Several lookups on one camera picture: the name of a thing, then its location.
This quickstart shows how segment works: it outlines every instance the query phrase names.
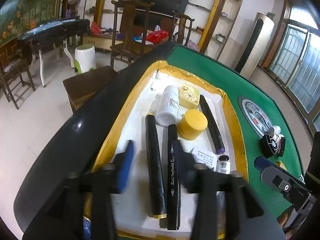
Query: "white table leg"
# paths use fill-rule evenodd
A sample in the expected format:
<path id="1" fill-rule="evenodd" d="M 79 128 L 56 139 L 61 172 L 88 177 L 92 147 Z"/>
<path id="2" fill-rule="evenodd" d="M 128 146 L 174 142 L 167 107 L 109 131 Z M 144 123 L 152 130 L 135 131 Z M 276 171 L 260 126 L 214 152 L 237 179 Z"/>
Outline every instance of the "white table leg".
<path id="1" fill-rule="evenodd" d="M 70 59 L 71 68 L 75 68 L 75 63 L 74 63 L 73 57 L 72 57 L 71 53 L 70 53 L 69 50 L 68 50 L 67 39 L 63 40 L 63 50 L 64 50 L 64 53 L 65 53 L 65 54 L 68 56 L 68 58 Z"/>
<path id="2" fill-rule="evenodd" d="M 33 54 L 32 53 L 32 61 L 31 61 L 31 64 L 30 64 L 30 74 L 31 74 L 31 76 L 35 76 L 36 74 L 35 74 L 35 70 L 33 69 L 33 66 L 34 66 L 34 64 L 35 64 L 35 61 L 36 61 L 36 55 L 35 54 Z"/>
<path id="3" fill-rule="evenodd" d="M 56 57 L 57 57 L 57 61 L 59 61 L 59 50 L 57 49 L 57 46 L 56 46 L 56 44 L 54 43 L 53 44 L 53 49 L 54 49 L 54 51 L 56 52 Z"/>
<path id="4" fill-rule="evenodd" d="M 39 50 L 39 58 L 40 58 L 40 77 L 43 87 L 45 88 L 44 78 L 43 78 L 43 59 L 42 59 L 42 51 Z"/>

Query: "patterned cushion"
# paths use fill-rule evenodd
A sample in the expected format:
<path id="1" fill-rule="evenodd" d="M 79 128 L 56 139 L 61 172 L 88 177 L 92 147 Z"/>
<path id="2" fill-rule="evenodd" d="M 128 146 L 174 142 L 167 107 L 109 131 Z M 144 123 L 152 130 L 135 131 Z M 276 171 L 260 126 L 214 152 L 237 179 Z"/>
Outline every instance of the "patterned cushion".
<path id="1" fill-rule="evenodd" d="M 18 65 L 20 61 L 21 61 L 21 58 L 14 59 L 7 66 L 4 67 L 3 71 L 4 72 L 9 72 L 13 67 Z"/>

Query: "windowsill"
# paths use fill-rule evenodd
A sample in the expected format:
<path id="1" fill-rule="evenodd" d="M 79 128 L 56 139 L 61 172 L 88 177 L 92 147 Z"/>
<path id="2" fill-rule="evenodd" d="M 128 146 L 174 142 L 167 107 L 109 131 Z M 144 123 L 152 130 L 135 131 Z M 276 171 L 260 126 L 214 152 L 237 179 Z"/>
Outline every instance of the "windowsill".
<path id="1" fill-rule="evenodd" d="M 266 70 L 266 68 L 261 67 L 260 65 L 257 65 L 260 69 L 262 69 L 270 78 L 271 80 L 282 90 L 282 92 L 286 95 L 286 97 L 290 100 L 291 104 L 294 106 L 294 109 L 297 111 L 297 113 L 299 114 L 300 118 L 302 119 L 303 123 L 305 124 L 309 135 L 311 136 L 311 138 L 313 139 L 313 134 L 312 131 L 308 125 L 307 120 L 305 119 L 305 117 L 303 116 L 302 112 L 300 111 L 300 109 L 298 108 L 298 106 L 296 105 L 296 103 L 294 102 L 294 100 L 292 99 L 292 97 L 288 94 L 288 92 L 286 91 L 286 88 L 283 87 L 281 84 L 279 84 L 274 78 L 273 76 L 271 76 L 271 74 Z"/>

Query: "red plastic bag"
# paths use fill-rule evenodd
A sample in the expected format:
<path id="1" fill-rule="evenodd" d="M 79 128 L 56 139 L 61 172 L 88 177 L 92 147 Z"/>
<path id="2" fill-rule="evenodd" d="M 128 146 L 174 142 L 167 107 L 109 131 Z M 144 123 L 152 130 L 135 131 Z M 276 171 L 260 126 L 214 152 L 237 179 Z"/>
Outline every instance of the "red plastic bag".
<path id="1" fill-rule="evenodd" d="M 169 36 L 169 33 L 166 31 L 156 31 L 150 33 L 147 36 L 146 40 L 152 43 L 159 43 L 162 41 L 162 39 L 166 38 L 167 36 Z"/>
<path id="2" fill-rule="evenodd" d="M 101 33 L 101 29 L 99 28 L 99 26 L 95 22 L 91 22 L 90 30 L 92 33 L 95 33 L 95 34 Z"/>

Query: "black bottle cap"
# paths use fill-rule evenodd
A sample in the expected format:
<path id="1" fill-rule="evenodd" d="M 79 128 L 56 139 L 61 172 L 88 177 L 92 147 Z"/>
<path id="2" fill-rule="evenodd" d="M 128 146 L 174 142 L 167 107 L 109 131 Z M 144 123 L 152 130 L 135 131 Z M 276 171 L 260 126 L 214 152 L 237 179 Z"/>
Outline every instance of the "black bottle cap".
<path id="1" fill-rule="evenodd" d="M 228 161 L 229 160 L 229 156 L 228 155 L 221 155 L 219 157 L 219 161 Z"/>

